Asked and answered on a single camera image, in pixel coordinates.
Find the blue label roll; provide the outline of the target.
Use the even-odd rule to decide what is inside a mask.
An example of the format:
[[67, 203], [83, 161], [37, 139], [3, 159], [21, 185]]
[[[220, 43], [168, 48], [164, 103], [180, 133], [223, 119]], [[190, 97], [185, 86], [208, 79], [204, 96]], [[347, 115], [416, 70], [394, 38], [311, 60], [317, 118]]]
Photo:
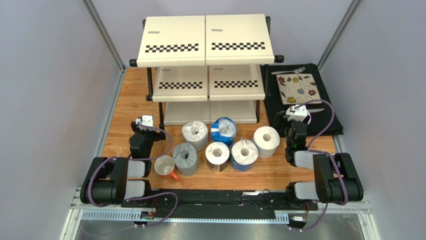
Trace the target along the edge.
[[255, 144], [248, 139], [241, 139], [231, 148], [230, 163], [237, 172], [247, 172], [254, 167], [258, 156]]

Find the blue plastic roll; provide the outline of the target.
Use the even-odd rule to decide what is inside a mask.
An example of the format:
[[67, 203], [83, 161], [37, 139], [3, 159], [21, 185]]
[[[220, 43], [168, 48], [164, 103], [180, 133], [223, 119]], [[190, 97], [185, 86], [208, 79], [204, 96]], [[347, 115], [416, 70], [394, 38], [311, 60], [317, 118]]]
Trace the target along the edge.
[[212, 142], [221, 142], [231, 147], [235, 142], [236, 134], [237, 125], [228, 117], [220, 117], [211, 125]]

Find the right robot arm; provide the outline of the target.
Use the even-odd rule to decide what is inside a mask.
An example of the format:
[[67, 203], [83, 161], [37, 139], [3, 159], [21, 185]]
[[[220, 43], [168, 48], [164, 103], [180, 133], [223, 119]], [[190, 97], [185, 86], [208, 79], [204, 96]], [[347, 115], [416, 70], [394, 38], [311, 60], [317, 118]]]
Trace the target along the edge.
[[293, 167], [312, 170], [313, 181], [291, 182], [286, 191], [296, 200], [344, 204], [364, 199], [364, 188], [349, 153], [326, 153], [306, 146], [304, 117], [278, 112], [273, 128], [285, 139], [285, 159]]

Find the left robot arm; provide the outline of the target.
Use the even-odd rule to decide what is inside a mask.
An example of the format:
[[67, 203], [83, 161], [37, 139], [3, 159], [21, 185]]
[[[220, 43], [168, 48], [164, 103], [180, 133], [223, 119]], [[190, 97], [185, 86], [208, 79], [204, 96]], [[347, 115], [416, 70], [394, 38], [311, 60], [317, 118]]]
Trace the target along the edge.
[[129, 156], [95, 157], [80, 189], [80, 200], [95, 207], [120, 205], [142, 198], [150, 188], [145, 180], [151, 173], [151, 151], [155, 142], [170, 140], [170, 135], [151, 123], [137, 119], [131, 123]]

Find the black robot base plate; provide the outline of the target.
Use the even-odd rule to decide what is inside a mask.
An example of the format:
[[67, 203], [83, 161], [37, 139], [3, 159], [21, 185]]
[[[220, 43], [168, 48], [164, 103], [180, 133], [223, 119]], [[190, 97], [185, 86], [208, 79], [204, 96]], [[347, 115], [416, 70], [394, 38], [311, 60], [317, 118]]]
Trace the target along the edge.
[[270, 190], [151, 190], [152, 199], [130, 200], [123, 208], [148, 208], [155, 216], [180, 219], [272, 220], [276, 211], [317, 211], [317, 203], [298, 200], [293, 193]]

